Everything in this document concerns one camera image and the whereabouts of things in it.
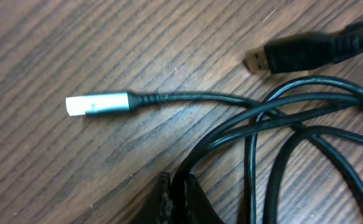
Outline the black USB-A cable blue insert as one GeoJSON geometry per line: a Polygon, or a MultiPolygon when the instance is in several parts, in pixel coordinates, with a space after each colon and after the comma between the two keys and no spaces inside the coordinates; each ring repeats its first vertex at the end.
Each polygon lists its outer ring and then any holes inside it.
{"type": "MultiPolygon", "coordinates": [[[[279,98],[287,91],[290,91],[299,86],[305,85],[327,85],[337,87],[352,93],[359,98],[363,103],[363,87],[355,83],[341,80],[333,77],[303,77],[290,80],[277,89],[273,90],[265,99],[270,101],[279,98]]],[[[335,129],[328,126],[310,126],[308,128],[298,121],[296,125],[292,125],[295,129],[281,151],[277,155],[274,165],[271,168],[270,179],[266,189],[265,208],[264,208],[264,223],[276,223],[278,196],[281,187],[281,179],[286,169],[288,159],[295,147],[304,139],[309,139],[336,167],[341,173],[349,188],[354,193],[356,200],[363,204],[363,182],[352,168],[350,163],[340,154],[333,146],[320,138],[321,134],[332,134],[341,138],[348,138],[358,143],[363,143],[363,137],[344,130],[335,129]]],[[[255,156],[257,146],[257,135],[253,134],[245,139],[245,186],[247,188],[247,205],[249,221],[256,220],[256,196],[255,196],[255,156]]]]}

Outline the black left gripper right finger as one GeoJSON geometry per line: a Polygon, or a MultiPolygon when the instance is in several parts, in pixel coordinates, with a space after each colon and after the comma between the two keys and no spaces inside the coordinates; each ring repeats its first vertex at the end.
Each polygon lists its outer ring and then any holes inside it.
{"type": "Polygon", "coordinates": [[[184,196],[185,223],[224,224],[193,174],[184,182],[184,196]]]}

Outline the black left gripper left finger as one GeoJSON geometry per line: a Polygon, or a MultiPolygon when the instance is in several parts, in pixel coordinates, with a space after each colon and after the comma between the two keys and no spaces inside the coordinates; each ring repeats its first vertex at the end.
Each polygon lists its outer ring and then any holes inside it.
{"type": "Polygon", "coordinates": [[[148,194],[131,224],[171,224],[172,200],[170,197],[170,173],[160,172],[154,179],[154,187],[148,194]]]}

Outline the black cable silver plug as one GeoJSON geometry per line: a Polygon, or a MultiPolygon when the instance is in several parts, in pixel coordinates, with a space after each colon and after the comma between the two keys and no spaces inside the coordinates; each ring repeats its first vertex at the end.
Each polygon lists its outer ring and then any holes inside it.
{"type": "Polygon", "coordinates": [[[240,138],[247,138],[261,131],[296,125],[318,116],[343,110],[363,103],[352,93],[303,93],[295,96],[279,96],[270,101],[254,101],[241,96],[218,93],[105,93],[69,97],[66,109],[70,116],[101,116],[129,113],[151,105],[177,101],[220,101],[242,106],[245,111],[230,118],[206,135],[182,162],[171,180],[172,223],[185,223],[184,182],[192,167],[217,148],[240,138]]]}

